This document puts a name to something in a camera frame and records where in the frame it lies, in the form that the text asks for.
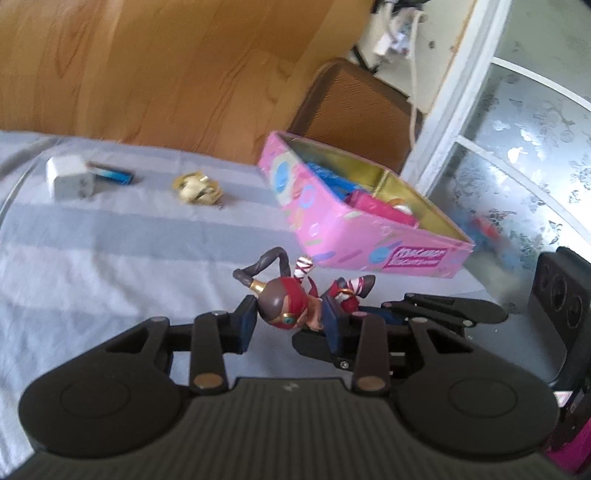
action figure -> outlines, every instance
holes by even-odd
[[[280,277],[263,283],[254,279],[279,259]],[[258,295],[258,310],[262,319],[277,328],[289,330],[295,327],[307,326],[311,330],[322,330],[322,300],[314,281],[308,277],[314,268],[312,260],[300,257],[296,262],[294,275],[287,253],[281,247],[275,247],[264,253],[257,263],[244,269],[234,270],[233,276],[243,285]],[[310,290],[306,292],[302,282],[305,278],[310,282]],[[340,302],[342,309],[348,313],[356,312],[359,308],[357,297],[364,299],[374,287],[375,275],[365,275],[353,280],[338,278],[335,280],[327,295]]]

white power adapter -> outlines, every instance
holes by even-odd
[[[95,176],[78,155],[51,157],[46,175],[49,194],[57,202],[88,197],[95,189]]]

wall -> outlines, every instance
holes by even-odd
[[[419,26],[417,36],[417,107],[423,113],[431,110],[477,0],[431,0],[424,6],[426,20]],[[373,46],[384,33],[384,16],[376,14],[359,41],[366,61],[373,65],[377,57]],[[381,66],[377,78],[394,88],[411,94],[410,65],[402,57]]]

black speaker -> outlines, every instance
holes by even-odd
[[[567,351],[552,387],[573,391],[591,363],[591,264],[569,248],[559,247],[538,257],[530,311],[542,310]]]

bed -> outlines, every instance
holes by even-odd
[[[135,170],[137,182],[98,183],[88,199],[52,203],[45,163],[66,153]],[[220,181],[224,209],[178,201],[173,179],[197,169]],[[256,167],[180,151],[0,132],[0,203],[0,476],[32,452],[17,407],[34,378],[151,316],[179,324],[233,310],[248,294],[234,268],[276,245],[292,260],[300,253]],[[314,279],[322,289],[341,275],[355,273],[317,269]],[[486,296],[465,270],[450,280],[379,274],[365,303],[408,291]],[[187,383],[187,361],[176,357],[173,380]],[[290,334],[264,322],[226,367],[230,381],[348,377],[297,355]]]

